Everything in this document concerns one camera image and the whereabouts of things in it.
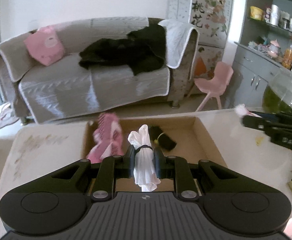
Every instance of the sofa backrest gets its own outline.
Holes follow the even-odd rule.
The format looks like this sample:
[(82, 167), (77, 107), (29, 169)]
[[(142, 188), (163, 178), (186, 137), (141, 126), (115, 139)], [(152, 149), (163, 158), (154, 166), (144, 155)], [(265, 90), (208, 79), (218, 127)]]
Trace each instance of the sofa backrest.
[(101, 38), (123, 39), (131, 31), (148, 26), (147, 17), (109, 17), (54, 25), (66, 54), (78, 53)]

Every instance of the cabinet door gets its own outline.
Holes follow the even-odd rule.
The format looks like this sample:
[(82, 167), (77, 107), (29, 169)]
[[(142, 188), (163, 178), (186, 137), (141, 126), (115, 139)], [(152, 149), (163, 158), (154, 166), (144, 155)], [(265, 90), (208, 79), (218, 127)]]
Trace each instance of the cabinet door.
[(250, 100), (247, 106), (262, 106), (263, 95), (267, 85), (268, 82), (266, 80), (262, 79), (260, 76), (257, 76), (253, 84), (253, 91), (251, 93)]
[(226, 102), (229, 102), (230, 106), (246, 105), (249, 102), (252, 85), (257, 75), (236, 61), (233, 63), (233, 70), (233, 76), (226, 90)]

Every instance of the sofa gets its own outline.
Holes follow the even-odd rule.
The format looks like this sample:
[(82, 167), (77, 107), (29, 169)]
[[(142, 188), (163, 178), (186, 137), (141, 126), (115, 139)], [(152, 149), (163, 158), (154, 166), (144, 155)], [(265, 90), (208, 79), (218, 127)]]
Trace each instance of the sofa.
[(131, 103), (168, 101), (172, 107), (178, 107), (192, 85), (199, 36), (195, 29), (190, 31), (175, 69), (164, 65), (159, 70), (134, 76), (128, 65), (94, 66), (88, 70), (78, 65), (78, 53), (92, 42), (100, 38), (125, 38), (130, 31), (160, 21), (111, 17), (54, 25), (65, 47), (65, 56), (47, 67), (30, 57), (23, 43), (32, 32), (3, 41), (0, 43), (1, 96), (11, 103), (22, 123), (30, 115), (36, 123), (44, 123)]

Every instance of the white wall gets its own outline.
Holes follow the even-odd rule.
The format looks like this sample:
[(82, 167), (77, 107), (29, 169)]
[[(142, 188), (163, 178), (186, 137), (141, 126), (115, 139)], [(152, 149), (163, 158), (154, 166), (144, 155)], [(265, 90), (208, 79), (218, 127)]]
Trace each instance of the white wall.
[(234, 41), (239, 42), (242, 31), (244, 16), (246, 10), (246, 0), (234, 0), (232, 18), (230, 21), (230, 30), (228, 34), (228, 40), (224, 50), (222, 61), (233, 65), (237, 45)]
[(2, 40), (49, 24), (93, 17), (165, 18), (168, 0), (0, 0)]

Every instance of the cardboard box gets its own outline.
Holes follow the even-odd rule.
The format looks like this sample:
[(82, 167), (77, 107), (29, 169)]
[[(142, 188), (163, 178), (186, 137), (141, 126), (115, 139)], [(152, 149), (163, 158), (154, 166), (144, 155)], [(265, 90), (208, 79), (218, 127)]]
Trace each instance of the cardboard box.
[[(126, 152), (129, 146), (127, 140), (131, 131), (138, 129), (146, 124), (149, 127), (157, 125), (172, 139), (177, 145), (167, 152), (163, 150), (165, 156), (175, 155), (183, 157), (188, 163), (198, 163), (201, 159), (211, 160), (226, 167), (226, 163), (222, 158), (214, 141), (207, 132), (205, 126), (198, 117), (173, 117), (173, 118), (134, 118), (122, 119), (120, 125), (123, 130), (123, 145), (122, 150)], [(97, 123), (92, 126), (92, 131), (97, 128)], [(173, 180), (162, 179), (157, 185), (155, 191), (172, 191), (174, 190)], [(140, 192), (140, 187), (135, 184), (134, 178), (117, 179), (116, 191), (137, 191)]]

